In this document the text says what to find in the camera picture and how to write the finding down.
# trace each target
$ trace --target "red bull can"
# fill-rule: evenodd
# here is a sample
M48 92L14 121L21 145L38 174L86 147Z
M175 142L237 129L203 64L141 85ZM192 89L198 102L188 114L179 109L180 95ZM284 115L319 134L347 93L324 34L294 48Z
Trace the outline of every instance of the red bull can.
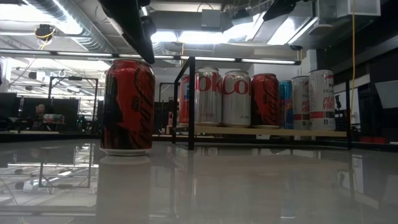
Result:
M251 125L279 128L279 84L275 74L258 74L251 79Z
M221 85L223 94L223 124L247 128L251 122L250 76L243 71L225 73Z
M333 72L331 70L312 71L308 77L308 84L311 130L334 131L336 123Z
M106 76L101 149L145 154L152 147L155 76L149 64L115 60Z
M184 75L180 82L180 103L179 103L178 125L188 126L189 122L189 75Z
M215 67L195 71L195 124L217 126L221 123L221 75Z
M279 82L280 128L293 129L292 81Z
M292 79L293 88L293 128L310 129L310 97L308 93L308 76Z

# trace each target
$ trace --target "table surface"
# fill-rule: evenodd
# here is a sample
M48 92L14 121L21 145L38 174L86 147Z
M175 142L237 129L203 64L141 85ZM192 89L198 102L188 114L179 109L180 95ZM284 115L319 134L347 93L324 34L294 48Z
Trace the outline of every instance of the table surface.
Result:
M0 154L3 223L398 219L398 154L391 152L227 144L187 151L153 142L146 156L114 157L99 140L83 139L2 143Z

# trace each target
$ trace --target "duct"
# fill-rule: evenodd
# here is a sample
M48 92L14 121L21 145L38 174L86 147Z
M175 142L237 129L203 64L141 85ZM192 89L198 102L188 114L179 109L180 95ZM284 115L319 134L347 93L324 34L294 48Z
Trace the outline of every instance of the duct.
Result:
M67 34L79 34L90 37L74 37L73 40L90 52L116 52L102 33L82 13L71 0L23 0L40 12L54 17L60 24L60 30Z

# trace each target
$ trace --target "wooden shelf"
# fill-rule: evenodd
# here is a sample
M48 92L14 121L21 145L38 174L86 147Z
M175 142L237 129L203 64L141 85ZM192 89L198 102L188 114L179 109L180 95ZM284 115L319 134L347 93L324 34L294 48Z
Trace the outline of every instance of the wooden shelf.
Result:
M222 128L195 125L195 133L209 134L269 134L278 136L328 136L347 137L345 131L309 131L291 129Z

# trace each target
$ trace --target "blue soda can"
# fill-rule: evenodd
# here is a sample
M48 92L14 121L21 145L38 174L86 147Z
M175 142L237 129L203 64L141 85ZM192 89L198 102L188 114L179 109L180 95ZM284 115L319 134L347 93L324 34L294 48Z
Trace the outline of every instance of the blue soda can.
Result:
M280 128L293 129L292 81L279 82Z

